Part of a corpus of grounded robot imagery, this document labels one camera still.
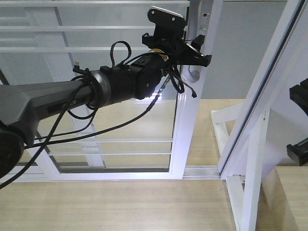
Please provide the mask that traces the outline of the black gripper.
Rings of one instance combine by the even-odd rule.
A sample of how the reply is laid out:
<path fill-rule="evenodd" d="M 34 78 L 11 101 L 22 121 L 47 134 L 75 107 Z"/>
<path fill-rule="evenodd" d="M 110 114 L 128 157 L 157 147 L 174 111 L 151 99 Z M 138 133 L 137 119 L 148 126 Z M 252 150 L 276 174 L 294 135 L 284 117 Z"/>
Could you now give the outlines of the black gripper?
<path fill-rule="evenodd" d="M 198 35 L 189 45 L 182 39 L 185 26 L 186 23 L 155 24 L 152 36 L 148 33 L 142 35 L 142 44 L 152 50 L 161 50 L 168 57 L 169 63 L 208 67 L 212 55 L 204 55 L 199 52 L 205 35 Z"/>

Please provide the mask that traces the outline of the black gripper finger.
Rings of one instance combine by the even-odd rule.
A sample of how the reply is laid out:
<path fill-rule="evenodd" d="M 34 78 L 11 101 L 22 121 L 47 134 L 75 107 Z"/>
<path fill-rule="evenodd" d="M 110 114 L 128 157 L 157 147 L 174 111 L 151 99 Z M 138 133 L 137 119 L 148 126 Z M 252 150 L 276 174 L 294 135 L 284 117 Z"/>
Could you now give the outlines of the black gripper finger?
<path fill-rule="evenodd" d="M 308 162 L 308 139 L 302 140 L 298 144 L 286 146 L 287 155 L 299 166 Z"/>
<path fill-rule="evenodd" d="M 290 99 L 308 113 L 308 78 L 289 89 Z"/>

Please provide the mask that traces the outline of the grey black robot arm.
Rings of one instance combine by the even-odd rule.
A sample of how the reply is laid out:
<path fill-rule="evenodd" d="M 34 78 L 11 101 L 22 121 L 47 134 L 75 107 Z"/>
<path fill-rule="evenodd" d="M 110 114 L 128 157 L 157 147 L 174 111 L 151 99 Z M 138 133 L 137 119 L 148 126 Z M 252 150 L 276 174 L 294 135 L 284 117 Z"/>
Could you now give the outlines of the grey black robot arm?
<path fill-rule="evenodd" d="M 142 42 L 150 51 L 135 58 L 128 56 L 99 70 L 80 69 L 70 81 L 0 87 L 0 174 L 6 176 L 20 161 L 24 149 L 34 146 L 41 120 L 70 113 L 85 105 L 94 113 L 104 106 L 129 99 L 150 97 L 163 77 L 178 93 L 183 82 L 178 65 L 208 66 L 211 55 L 200 52 L 205 36 L 185 41 L 182 26 L 156 26 L 153 35 L 144 34 Z"/>

